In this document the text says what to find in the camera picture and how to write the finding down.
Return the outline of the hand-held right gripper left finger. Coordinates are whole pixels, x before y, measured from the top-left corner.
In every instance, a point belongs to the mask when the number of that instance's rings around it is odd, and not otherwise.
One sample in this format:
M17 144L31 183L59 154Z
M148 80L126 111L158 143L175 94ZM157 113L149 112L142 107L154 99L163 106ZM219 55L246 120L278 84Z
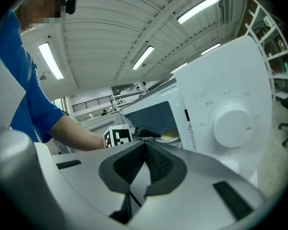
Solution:
M44 193L37 205L47 213L47 230L145 230L146 222L129 216L118 220L122 211L131 214L126 193L111 191L99 175L103 160L121 151L138 148L143 141L91 152L52 156L45 144L35 143L38 167L36 179Z

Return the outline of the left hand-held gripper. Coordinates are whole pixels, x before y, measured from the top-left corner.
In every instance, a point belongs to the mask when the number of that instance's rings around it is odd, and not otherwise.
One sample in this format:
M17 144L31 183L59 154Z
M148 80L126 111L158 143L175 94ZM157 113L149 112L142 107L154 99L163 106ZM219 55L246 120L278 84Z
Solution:
M110 126L103 134L104 147L110 148L117 145L126 144L134 140L137 128L129 124ZM160 138L161 134L149 128L140 128L140 138Z

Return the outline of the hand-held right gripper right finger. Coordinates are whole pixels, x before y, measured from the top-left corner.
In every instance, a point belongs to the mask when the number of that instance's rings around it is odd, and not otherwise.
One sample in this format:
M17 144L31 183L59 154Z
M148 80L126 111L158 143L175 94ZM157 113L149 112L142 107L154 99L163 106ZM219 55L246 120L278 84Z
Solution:
M131 219L140 230L218 230L234 226L265 201L235 162L145 142L151 183Z

